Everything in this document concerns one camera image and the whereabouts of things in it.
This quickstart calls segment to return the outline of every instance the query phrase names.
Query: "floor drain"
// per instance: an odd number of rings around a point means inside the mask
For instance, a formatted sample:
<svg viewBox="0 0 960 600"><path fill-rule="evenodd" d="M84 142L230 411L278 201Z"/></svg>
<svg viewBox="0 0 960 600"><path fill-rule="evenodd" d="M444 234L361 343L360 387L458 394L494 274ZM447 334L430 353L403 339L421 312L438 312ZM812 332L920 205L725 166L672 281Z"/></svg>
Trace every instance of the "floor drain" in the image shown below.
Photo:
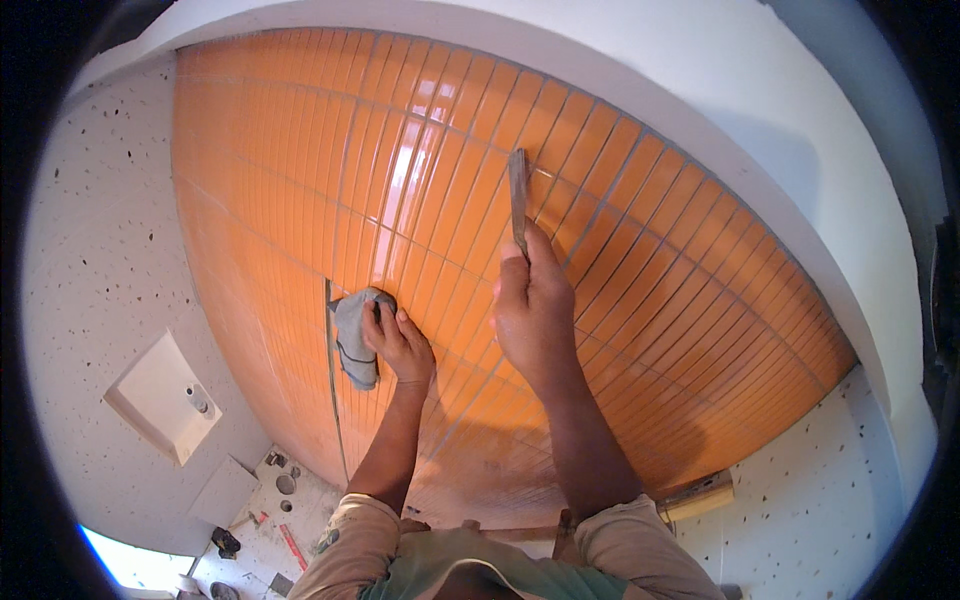
<svg viewBox="0 0 960 600"><path fill-rule="evenodd" d="M283 495L290 495L297 490L297 480L290 475L283 473L276 479L276 488Z"/></svg>

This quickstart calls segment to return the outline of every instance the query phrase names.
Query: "gray cloth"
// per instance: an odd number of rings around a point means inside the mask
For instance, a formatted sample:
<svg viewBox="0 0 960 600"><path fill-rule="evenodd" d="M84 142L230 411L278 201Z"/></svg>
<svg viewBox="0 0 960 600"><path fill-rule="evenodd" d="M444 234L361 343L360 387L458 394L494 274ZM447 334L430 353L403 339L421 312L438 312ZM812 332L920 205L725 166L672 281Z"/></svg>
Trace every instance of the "gray cloth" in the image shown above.
<svg viewBox="0 0 960 600"><path fill-rule="evenodd" d="M363 343L363 303L365 300L386 302L396 314L396 299L375 287L365 288L356 294L344 296L330 303L333 322L337 325L337 349L340 351L340 366L347 372L353 387L368 392L380 380L376 369L376 353ZM380 322L379 304L373 315Z"/></svg>

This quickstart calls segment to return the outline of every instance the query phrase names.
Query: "orange tiled wall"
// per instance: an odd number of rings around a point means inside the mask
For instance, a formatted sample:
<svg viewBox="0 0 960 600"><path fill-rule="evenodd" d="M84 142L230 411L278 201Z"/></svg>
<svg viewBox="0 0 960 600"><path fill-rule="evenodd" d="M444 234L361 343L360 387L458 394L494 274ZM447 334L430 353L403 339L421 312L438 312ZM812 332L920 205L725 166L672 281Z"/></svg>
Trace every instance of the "orange tiled wall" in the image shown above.
<svg viewBox="0 0 960 600"><path fill-rule="evenodd" d="M391 394L331 374L324 314L368 284L434 344L409 503L435 523L552 524L544 415L487 326L507 153L577 292L580 358L653 489L748 456L855 357L803 270L721 181L563 82L426 39L286 30L181 51L173 145L204 309L273 438L329 481Z"/></svg>

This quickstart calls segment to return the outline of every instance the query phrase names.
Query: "hand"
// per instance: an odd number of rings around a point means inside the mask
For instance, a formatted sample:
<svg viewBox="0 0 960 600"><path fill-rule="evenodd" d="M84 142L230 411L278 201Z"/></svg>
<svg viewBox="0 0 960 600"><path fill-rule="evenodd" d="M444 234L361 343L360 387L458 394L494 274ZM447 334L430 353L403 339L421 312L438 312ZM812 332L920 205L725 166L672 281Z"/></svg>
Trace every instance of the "hand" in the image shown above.
<svg viewBox="0 0 960 600"><path fill-rule="evenodd" d="M544 398L551 385L583 378L573 340L573 288L547 234L527 219L530 264L511 240L501 247L493 324L504 356Z"/></svg>
<svg viewBox="0 0 960 600"><path fill-rule="evenodd" d="M373 316L373 300L363 303L363 341L383 357L396 373L396 384L423 387L424 397L436 370L433 349L402 308L394 312L380 302L380 323Z"/></svg>

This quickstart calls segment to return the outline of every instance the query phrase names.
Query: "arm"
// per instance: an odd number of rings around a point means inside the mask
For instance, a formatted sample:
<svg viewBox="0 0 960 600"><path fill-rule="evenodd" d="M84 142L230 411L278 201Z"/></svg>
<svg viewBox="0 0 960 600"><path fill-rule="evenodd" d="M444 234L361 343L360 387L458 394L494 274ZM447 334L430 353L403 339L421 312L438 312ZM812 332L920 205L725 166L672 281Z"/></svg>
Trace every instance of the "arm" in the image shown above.
<svg viewBox="0 0 960 600"><path fill-rule="evenodd" d="M550 239L528 220L526 240L529 266L516 243L502 249L493 289L497 340L543 403L560 488L574 516L583 520L634 501L642 486L577 360L573 288Z"/></svg>
<svg viewBox="0 0 960 600"><path fill-rule="evenodd" d="M347 493L364 493L380 500L399 516L417 462L420 413L435 370L433 350L406 311L396 317L380 304L380 324L373 302L363 307L364 342L396 373L394 398L387 407L367 455L353 473Z"/></svg>
<svg viewBox="0 0 960 600"><path fill-rule="evenodd" d="M387 575L400 540L399 515L417 461L420 412L434 373L433 351L406 312L363 307L364 342L396 373L394 398L333 513L316 558L290 600L353 600Z"/></svg>
<svg viewBox="0 0 960 600"><path fill-rule="evenodd" d="M494 325L504 355L546 411L560 488L582 521L577 550L587 564L658 600L722 600L642 493L587 386L573 339L573 289L549 238L528 221L526 239L529 266L516 244L503 248Z"/></svg>

